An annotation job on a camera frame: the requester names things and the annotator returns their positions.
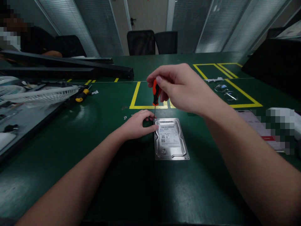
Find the hand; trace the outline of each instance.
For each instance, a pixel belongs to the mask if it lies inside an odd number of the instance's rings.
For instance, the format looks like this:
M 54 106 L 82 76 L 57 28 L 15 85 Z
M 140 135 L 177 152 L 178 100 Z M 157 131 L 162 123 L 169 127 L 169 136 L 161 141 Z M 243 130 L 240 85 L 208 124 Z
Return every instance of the hand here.
M 126 140 L 138 139 L 156 131 L 159 128 L 158 125 L 152 125 L 149 127 L 143 127 L 142 125 L 143 120 L 153 121 L 154 117 L 154 113 L 148 110 L 141 110 L 130 117 L 126 123 L 119 128 L 119 130 L 121 134 L 125 135 Z
M 155 79 L 162 89 L 160 101 L 170 98 L 176 108 L 186 112 L 204 115 L 212 103 L 222 101 L 185 63 L 158 67 L 147 77 L 148 87 L 153 86 Z

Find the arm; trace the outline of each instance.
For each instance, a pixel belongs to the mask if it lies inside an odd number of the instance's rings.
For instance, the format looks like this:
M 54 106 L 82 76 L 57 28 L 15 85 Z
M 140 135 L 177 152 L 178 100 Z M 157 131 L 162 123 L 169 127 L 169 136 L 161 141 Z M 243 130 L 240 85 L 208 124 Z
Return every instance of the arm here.
M 244 200 L 265 225 L 295 225 L 301 214 L 301 173 L 279 156 L 187 65 L 156 69 L 160 100 L 200 115 Z
M 41 55 L 42 56 L 49 56 L 49 57 L 63 57 L 63 55 L 60 52 L 54 51 L 54 50 L 45 52 L 45 53 L 43 53 Z
M 142 126 L 144 119 L 153 118 L 154 114 L 147 110 L 134 114 L 67 172 L 17 225 L 79 225 L 120 146 L 126 140 L 154 132 L 158 126 Z

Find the black chair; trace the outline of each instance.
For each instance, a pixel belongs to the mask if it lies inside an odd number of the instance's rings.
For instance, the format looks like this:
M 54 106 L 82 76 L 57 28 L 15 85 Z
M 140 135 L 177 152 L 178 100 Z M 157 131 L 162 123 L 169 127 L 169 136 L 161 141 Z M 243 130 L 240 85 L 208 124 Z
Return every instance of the black chair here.
M 165 31 L 155 34 L 159 54 L 174 54 L 178 52 L 178 32 Z
M 81 41 L 76 35 L 57 36 L 56 40 L 62 50 L 63 57 L 87 56 Z
M 156 54 L 155 33 L 152 30 L 129 31 L 127 39 L 130 56 Z

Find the white object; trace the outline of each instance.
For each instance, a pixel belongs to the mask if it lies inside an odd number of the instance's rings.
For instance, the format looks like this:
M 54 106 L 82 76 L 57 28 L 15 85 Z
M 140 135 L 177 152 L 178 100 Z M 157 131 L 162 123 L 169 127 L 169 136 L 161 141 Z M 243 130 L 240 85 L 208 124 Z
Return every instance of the white object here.
M 289 108 L 272 107 L 269 108 L 268 110 L 274 110 L 271 111 L 271 116 L 281 117 L 280 123 L 294 123 L 295 139 L 296 140 L 301 139 L 301 116 L 300 115 L 298 115 L 294 110 Z
M 8 145 L 15 137 L 15 134 L 0 132 L 0 150 Z
M 18 78 L 13 76 L 0 76 L 0 84 L 18 80 Z
M 214 79 L 205 79 L 207 82 L 217 82 L 217 81 L 223 81 L 224 79 L 222 77 L 214 78 Z
M 17 85 L 0 86 L 0 104 L 4 104 L 5 102 L 7 102 L 7 100 L 5 100 L 3 96 L 24 93 L 25 91 L 26 89 L 22 86 L 17 86 Z
M 3 96 L 3 98 L 13 103 L 25 103 L 29 107 L 36 107 L 62 102 L 77 93 L 78 90 L 79 88 L 77 86 L 71 86 L 65 88 L 55 88 L 13 95 L 5 95 Z
M 249 110 L 236 111 L 248 123 L 264 141 L 266 141 L 276 152 L 284 152 L 277 141 L 271 136 L 271 133 L 262 125 L 257 117 Z

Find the metal tool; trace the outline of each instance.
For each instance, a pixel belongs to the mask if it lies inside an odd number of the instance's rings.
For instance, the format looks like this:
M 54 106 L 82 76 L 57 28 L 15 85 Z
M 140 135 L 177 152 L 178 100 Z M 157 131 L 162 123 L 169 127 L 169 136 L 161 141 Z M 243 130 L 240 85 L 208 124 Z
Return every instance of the metal tool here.
M 153 84 L 153 94 L 154 94 L 154 102 L 153 105 L 155 106 L 155 111 L 154 111 L 154 118 L 156 117 L 156 106 L 159 105 L 159 96 L 161 93 L 161 88 L 159 87 L 159 85 L 157 84 L 157 80 L 154 80 L 154 84 Z
M 82 102 L 86 99 L 88 93 L 90 92 L 89 89 L 91 88 L 91 86 L 92 85 L 90 85 L 88 89 L 84 89 L 84 91 L 76 97 L 76 102 Z

